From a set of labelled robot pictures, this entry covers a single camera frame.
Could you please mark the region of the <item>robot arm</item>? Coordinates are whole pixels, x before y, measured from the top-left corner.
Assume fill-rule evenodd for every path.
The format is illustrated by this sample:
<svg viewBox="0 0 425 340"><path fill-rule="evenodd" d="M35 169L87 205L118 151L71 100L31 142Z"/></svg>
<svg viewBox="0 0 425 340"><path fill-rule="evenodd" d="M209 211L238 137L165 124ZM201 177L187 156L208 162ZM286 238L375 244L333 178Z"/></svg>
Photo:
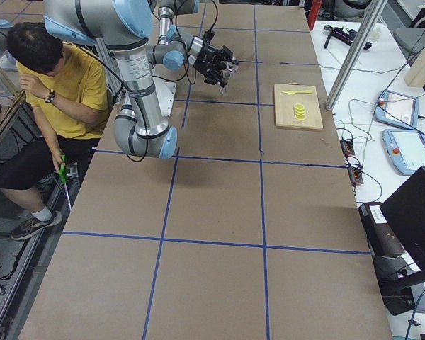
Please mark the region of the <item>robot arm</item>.
<svg viewBox="0 0 425 340"><path fill-rule="evenodd" d="M115 117L115 141L124 153L168 159L177 145L177 130L163 116L152 67L177 70L189 64L205 83L225 87L227 47L216 48L208 30L201 38L181 30L176 17L198 12L197 1L46 1L45 27L61 40L93 45L102 39L116 60L127 93Z"/></svg>
<svg viewBox="0 0 425 340"><path fill-rule="evenodd" d="M205 83L225 86L239 64L231 49L212 44L213 27L198 37L177 24L179 16L197 13L199 2L160 1L150 8L158 8L159 37L156 45L146 47L149 64L162 64L172 71L192 67L204 76Z"/></svg>

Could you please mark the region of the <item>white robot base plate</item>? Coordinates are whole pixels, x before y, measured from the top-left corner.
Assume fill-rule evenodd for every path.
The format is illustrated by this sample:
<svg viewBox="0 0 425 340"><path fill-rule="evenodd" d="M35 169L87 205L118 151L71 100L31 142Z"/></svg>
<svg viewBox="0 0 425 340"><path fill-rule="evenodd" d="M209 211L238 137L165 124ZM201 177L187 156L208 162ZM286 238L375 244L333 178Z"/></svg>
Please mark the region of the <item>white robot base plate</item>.
<svg viewBox="0 0 425 340"><path fill-rule="evenodd" d="M160 79L156 76L153 76L153 80L154 80L155 90L156 90L158 101L159 101L161 115L163 117L168 118L171 115L173 104L174 104L174 97L176 93L176 83L171 81L164 81L163 79ZM135 117L135 114L133 113L132 105L130 103L130 98L127 92L125 92L124 101L121 106L120 113Z"/></svg>

